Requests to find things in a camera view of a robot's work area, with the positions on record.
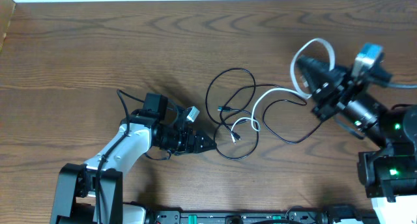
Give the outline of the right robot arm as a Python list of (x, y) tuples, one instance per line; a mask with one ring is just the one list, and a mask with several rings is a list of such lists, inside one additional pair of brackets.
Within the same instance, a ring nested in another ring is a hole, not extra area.
[(416, 222), (416, 106), (387, 108), (367, 93), (371, 84), (388, 86), (391, 74), (381, 59), (350, 68), (307, 56), (296, 61), (312, 98), (313, 114), (322, 122), (342, 115), (378, 150), (358, 155), (358, 178), (380, 223)]

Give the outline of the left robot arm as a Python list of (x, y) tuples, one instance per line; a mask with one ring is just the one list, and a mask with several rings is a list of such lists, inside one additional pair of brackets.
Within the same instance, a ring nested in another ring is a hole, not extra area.
[(80, 165), (66, 164), (59, 172), (51, 223), (156, 223), (154, 214), (123, 201), (123, 180), (150, 148), (169, 156), (200, 154), (217, 144), (191, 124), (196, 107), (182, 108), (161, 94), (148, 93), (143, 106), (126, 111), (115, 137)]

